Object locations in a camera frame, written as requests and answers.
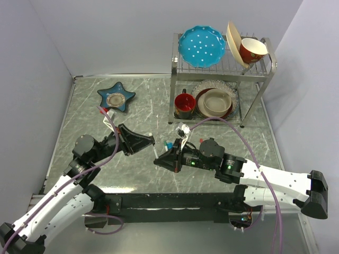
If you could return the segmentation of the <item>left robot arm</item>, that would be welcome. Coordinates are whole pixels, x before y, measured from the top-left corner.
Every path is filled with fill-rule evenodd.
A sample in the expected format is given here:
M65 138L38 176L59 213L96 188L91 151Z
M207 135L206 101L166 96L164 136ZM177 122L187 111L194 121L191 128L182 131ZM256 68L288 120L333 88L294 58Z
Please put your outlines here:
M1 225L3 253L44 253L47 242L73 220L105 209L105 192L92 184L103 160L109 161L120 151L133 155L154 143L152 134L135 133L124 124L102 141L88 134L80 136L72 161L54 187L20 219Z

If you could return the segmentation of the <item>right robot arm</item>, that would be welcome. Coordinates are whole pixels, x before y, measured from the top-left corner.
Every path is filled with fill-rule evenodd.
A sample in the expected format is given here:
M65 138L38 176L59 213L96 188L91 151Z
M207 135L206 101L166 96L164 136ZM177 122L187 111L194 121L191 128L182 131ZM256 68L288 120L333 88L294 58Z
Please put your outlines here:
M213 138L199 148L182 145L176 139L172 148L154 160L154 164L179 173L183 166L213 171L215 178L236 184L232 205L238 211L256 206L299 208L314 219L328 218L328 184L322 172L292 173L225 152Z

